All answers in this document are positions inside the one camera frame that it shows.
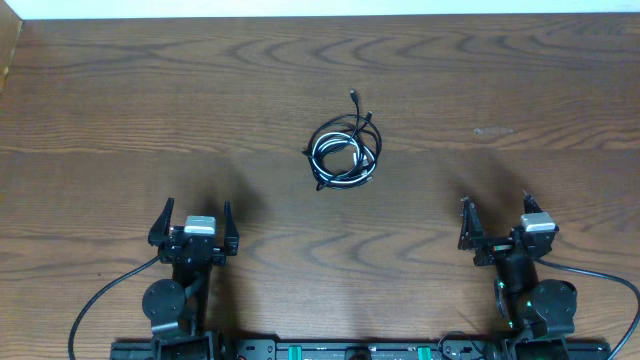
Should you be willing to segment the cardboard side panel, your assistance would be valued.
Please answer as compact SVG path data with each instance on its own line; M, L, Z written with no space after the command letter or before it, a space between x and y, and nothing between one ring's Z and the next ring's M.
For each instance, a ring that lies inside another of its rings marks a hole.
M5 1L1 0L0 5L0 86L4 90L8 74L13 62L18 39L23 27L23 20Z

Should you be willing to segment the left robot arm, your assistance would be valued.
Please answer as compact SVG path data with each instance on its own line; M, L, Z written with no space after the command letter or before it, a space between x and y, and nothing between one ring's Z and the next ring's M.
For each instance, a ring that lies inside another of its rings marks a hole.
M171 224L169 198L151 226L148 242L158 261L172 267L172 277L152 283L142 309L151 323L154 359L233 359L236 349L220 331L205 328L211 273L226 265L239 248L239 232L230 202L224 204L223 240L211 216L191 215L182 226Z

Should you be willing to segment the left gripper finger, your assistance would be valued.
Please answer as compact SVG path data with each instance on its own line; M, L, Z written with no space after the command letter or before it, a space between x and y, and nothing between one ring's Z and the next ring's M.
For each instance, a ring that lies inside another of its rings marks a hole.
M224 252L226 256L236 256L239 248L239 232L233 218L231 202L224 204Z
M151 246L161 246L164 242L170 239L173 207L174 199L169 197L161 214L148 232L148 242Z

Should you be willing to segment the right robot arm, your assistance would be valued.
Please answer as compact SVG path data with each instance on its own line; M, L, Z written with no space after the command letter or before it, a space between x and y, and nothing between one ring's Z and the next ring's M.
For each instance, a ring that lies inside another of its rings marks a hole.
M488 236L476 204L462 202L458 248L475 252L476 266L496 269L494 296L512 333L484 346L486 359L567 359L565 339L575 331L577 290L569 282L538 277L535 263L552 250L559 227L534 198L523 199L519 224L506 236Z

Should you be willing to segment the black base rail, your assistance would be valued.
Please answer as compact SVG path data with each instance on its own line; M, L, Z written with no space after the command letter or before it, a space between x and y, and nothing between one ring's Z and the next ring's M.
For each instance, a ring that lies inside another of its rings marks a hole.
M441 342L348 343L278 342L270 339L238 340L230 346L208 340L184 343L134 343L111 345L110 360L429 360L429 359L606 359L610 349L598 342L529 342L519 344L512 355L498 345L445 339Z

